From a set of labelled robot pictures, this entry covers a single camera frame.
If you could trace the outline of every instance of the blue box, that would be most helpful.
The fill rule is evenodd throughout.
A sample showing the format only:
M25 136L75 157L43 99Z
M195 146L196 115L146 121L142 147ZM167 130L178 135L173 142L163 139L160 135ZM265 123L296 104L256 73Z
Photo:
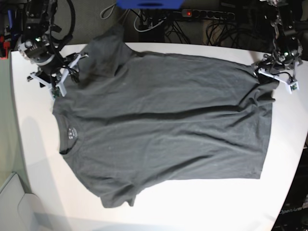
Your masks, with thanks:
M179 9L184 0L117 0L123 9Z

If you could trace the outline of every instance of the power strip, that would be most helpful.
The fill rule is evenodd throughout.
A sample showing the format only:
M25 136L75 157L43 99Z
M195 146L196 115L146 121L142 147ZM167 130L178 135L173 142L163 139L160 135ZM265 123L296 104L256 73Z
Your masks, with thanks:
M217 20L228 20L228 21L235 20L234 13L221 12L221 11L183 9L181 13L182 13L182 17L184 18L217 19Z

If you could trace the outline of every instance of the gray t-shirt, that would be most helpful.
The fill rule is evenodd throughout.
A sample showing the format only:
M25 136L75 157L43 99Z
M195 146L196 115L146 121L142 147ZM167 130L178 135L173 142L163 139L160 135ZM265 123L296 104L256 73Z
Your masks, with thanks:
M122 36L115 26L90 42L80 83L67 80L53 109L60 153L103 206L133 206L165 180L258 179L278 83L224 60L135 52Z

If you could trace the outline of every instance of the white table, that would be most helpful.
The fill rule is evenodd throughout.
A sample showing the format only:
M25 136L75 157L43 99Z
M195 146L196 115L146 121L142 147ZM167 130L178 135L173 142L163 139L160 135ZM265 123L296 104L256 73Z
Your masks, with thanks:
M129 43L136 51L181 53L250 65L258 52L197 45ZM84 45L66 46L63 55ZM301 91L274 92L272 132L260 180L173 180L141 192L135 206L103 208L58 154L59 131L46 88L26 77L37 67L13 52L13 86L26 168L55 230L269 231L291 186L308 131L308 63L299 67Z

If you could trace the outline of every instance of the neckline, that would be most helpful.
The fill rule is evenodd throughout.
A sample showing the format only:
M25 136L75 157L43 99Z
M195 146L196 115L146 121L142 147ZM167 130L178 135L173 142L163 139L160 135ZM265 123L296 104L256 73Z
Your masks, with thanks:
M69 115L63 115L57 112L53 112L53 115L55 116L57 123L58 123L58 128L59 128L59 133L60 133L60 150L67 148L68 138L67 138L67 127L66 127L65 120L67 120L67 122L69 122L70 125L74 126L78 130L78 139L76 140L76 143L72 147L72 149L67 154L60 153L60 155L63 158L69 158L73 154L75 154L81 147L83 140L84 140L83 130L78 125L78 123L74 120L74 118L70 117Z

